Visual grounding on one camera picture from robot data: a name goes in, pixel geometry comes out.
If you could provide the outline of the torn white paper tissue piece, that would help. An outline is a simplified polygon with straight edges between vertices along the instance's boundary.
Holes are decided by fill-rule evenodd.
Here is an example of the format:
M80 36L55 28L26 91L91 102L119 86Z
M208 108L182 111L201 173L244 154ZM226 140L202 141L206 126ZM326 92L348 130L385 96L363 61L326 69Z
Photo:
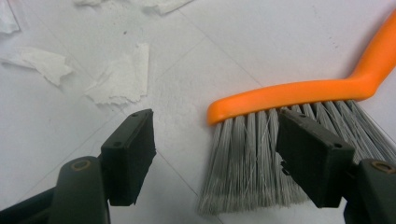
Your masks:
M65 56L31 47L17 48L12 54L0 55L0 63L35 69L55 86L60 86L62 78L74 72Z
M96 7L110 0L72 0L77 6L90 6ZM160 15L165 15L173 12L193 0L140 0L142 1L142 6L154 9Z
M0 0L0 33L10 35L19 30L20 26L15 19L8 0Z
M112 61L85 95L97 105L135 103L148 94L148 82L149 44L140 43L130 54Z

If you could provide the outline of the orange brush with grey bristles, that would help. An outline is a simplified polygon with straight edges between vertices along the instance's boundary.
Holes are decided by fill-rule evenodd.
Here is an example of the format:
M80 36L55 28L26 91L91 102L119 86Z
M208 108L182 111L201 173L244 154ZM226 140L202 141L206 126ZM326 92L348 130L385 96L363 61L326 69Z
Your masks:
M278 116L290 109L341 137L354 159L396 161L396 143L382 133L360 100L372 97L396 67L396 9L345 78L308 80L242 92L212 103L213 145L198 210L203 215L287 207L307 201L281 168Z

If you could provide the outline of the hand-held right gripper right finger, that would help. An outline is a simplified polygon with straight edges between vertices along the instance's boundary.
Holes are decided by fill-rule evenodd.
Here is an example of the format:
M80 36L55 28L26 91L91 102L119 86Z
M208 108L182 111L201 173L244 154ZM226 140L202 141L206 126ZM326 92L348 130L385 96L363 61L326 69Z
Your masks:
M278 115L276 152L283 172L303 189L316 207L336 207L343 197L343 175L355 148L301 113Z

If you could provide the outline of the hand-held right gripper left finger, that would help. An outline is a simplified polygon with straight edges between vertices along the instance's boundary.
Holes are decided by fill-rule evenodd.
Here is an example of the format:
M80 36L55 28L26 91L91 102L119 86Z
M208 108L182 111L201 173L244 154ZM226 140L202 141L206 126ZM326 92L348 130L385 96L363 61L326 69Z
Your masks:
M128 116L101 146L106 196L112 206L136 203L156 155L153 111Z

